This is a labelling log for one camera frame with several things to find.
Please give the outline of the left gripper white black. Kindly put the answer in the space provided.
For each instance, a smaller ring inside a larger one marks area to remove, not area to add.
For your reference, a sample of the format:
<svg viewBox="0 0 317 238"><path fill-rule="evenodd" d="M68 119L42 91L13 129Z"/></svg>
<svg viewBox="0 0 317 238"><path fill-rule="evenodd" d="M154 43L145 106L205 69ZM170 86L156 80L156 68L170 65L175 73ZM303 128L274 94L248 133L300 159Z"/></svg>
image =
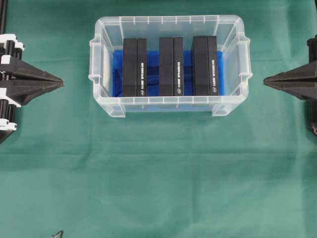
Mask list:
<svg viewBox="0 0 317 238"><path fill-rule="evenodd" d="M0 141L17 130L16 110L63 87L63 80L21 60L24 45L15 34L0 35ZM50 82L11 82L13 76Z"/></svg>

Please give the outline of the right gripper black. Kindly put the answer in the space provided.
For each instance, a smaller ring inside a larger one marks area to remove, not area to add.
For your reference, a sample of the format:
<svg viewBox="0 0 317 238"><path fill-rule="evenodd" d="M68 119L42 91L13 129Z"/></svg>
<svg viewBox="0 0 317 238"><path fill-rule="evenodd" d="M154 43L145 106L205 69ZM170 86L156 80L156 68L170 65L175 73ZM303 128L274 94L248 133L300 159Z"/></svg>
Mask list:
<svg viewBox="0 0 317 238"><path fill-rule="evenodd" d="M297 81L313 81L317 78L317 36L307 40L309 47L309 63L287 72L281 72L264 79L264 85L293 95L309 102L309 126L317 134L317 84L316 83L284 83Z"/></svg>

